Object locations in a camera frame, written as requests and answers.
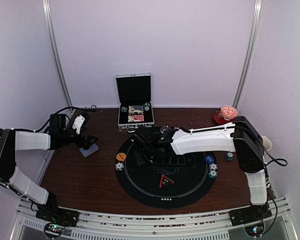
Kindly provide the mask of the green chips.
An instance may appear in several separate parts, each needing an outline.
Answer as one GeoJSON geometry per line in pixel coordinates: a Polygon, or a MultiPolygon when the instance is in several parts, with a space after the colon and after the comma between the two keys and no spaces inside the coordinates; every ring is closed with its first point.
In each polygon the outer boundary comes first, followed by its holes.
{"type": "Polygon", "coordinates": [[[218,171],[212,169],[212,170],[210,170],[210,171],[208,172],[208,176],[209,176],[211,179],[215,179],[215,178],[218,176],[218,171]]]}

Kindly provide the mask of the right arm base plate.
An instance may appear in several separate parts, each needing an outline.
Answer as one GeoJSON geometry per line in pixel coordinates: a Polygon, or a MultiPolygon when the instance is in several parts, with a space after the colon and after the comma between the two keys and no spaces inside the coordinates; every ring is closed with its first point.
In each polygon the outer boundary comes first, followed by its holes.
{"type": "Polygon", "coordinates": [[[272,211],[268,205],[250,205],[248,207],[234,209],[229,212],[232,226],[258,222],[271,216],[272,211]]]}

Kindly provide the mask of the blue chips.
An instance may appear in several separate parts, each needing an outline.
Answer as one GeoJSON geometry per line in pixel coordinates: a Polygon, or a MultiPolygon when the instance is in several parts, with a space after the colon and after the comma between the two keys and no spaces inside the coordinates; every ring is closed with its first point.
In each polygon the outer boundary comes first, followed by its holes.
{"type": "Polygon", "coordinates": [[[116,170],[116,171],[122,171],[122,170],[124,169],[124,167],[125,167],[125,165],[124,165],[123,162],[117,162],[117,163],[115,164],[115,170],[116,170]]]}
{"type": "Polygon", "coordinates": [[[209,170],[210,171],[217,171],[218,170],[218,165],[216,163],[211,163],[209,165],[209,170]]]}

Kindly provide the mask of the blue small blind button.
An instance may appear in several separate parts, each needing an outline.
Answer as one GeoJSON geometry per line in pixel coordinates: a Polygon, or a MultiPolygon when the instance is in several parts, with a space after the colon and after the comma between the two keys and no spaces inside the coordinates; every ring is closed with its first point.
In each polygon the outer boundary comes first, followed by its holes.
{"type": "Polygon", "coordinates": [[[204,160],[209,165],[216,163],[216,158],[213,155],[206,155],[204,160]]]}

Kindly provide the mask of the blue patterned card deck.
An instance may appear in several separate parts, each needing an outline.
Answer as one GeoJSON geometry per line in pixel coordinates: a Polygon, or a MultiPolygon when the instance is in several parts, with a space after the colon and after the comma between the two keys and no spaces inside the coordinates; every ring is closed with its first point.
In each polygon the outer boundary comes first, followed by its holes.
{"type": "Polygon", "coordinates": [[[99,147],[96,143],[94,143],[88,149],[84,149],[83,147],[81,147],[79,150],[80,150],[81,154],[83,155],[83,157],[87,158],[88,156],[90,156],[93,153],[97,152],[99,150],[99,147]]]}

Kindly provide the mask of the orange big blind button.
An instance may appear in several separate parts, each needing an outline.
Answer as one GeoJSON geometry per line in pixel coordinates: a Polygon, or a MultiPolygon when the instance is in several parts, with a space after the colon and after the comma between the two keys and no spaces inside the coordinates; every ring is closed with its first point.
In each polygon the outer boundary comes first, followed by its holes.
{"type": "Polygon", "coordinates": [[[116,160],[119,162],[124,162],[127,159],[127,154],[124,152],[120,152],[116,155],[116,160]]]}

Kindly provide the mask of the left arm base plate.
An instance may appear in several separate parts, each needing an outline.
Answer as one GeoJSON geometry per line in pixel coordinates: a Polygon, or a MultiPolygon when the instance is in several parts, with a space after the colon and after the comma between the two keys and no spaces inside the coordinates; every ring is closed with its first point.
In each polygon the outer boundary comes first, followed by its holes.
{"type": "Polygon", "coordinates": [[[61,208],[59,214],[51,214],[44,210],[36,212],[35,216],[38,219],[46,222],[55,223],[63,227],[76,227],[80,213],[74,210],[68,210],[61,208]]]}

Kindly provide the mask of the green blue chip stack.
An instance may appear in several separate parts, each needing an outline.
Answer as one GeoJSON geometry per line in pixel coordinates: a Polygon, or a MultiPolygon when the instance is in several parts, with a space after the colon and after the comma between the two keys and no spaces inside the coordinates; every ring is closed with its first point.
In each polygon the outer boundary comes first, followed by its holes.
{"type": "Polygon", "coordinates": [[[227,152],[225,155],[227,161],[232,161],[234,159],[234,154],[232,152],[227,152]]]}

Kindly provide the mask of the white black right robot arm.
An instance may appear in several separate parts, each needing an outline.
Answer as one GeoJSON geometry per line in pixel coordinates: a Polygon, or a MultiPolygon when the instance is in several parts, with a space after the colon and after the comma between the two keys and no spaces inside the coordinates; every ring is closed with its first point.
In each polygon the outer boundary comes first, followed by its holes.
{"type": "Polygon", "coordinates": [[[203,152],[235,153],[239,168],[245,173],[250,193],[246,210],[249,220],[271,214],[268,203],[268,170],[266,148],[261,135],[244,116],[223,125],[185,129],[181,127],[157,130],[140,127],[131,141],[149,163],[168,157],[203,152]]]}

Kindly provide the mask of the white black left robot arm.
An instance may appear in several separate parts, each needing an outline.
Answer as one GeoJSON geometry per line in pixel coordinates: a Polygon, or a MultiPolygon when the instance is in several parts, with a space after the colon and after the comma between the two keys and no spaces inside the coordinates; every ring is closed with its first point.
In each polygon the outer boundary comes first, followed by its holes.
{"type": "Polygon", "coordinates": [[[17,158],[22,152],[55,151],[76,145],[84,157],[98,151],[98,138],[84,135],[90,111],[83,110],[74,120],[62,110],[50,115],[37,130],[0,128],[0,185],[11,189],[38,206],[39,211],[51,222],[62,218],[57,198],[23,173],[17,158]]]}

